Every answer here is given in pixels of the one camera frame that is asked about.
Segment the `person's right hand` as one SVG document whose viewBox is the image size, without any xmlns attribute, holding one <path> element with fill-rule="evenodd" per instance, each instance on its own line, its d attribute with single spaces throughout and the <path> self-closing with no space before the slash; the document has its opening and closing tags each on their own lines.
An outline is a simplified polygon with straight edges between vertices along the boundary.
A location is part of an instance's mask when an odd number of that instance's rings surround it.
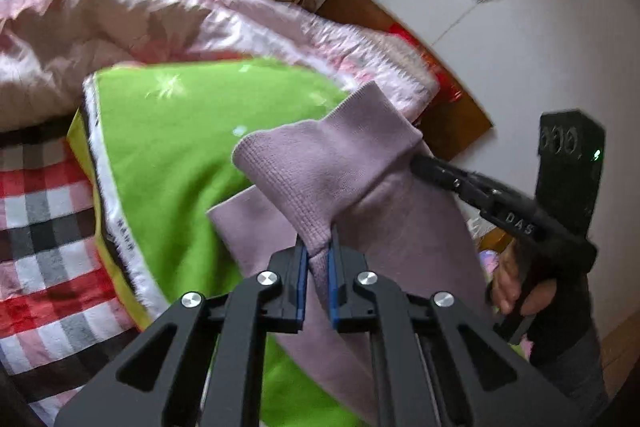
<svg viewBox="0 0 640 427">
<path fill-rule="evenodd" d="M 521 297 L 524 257 L 518 251 L 518 242 L 513 239 L 506 250 L 499 256 L 497 268 L 492 272 L 490 299 L 502 315 L 510 314 Z M 555 281 L 544 281 L 538 284 L 525 298 L 520 311 L 524 317 L 534 315 L 547 308 L 556 293 Z"/>
</svg>

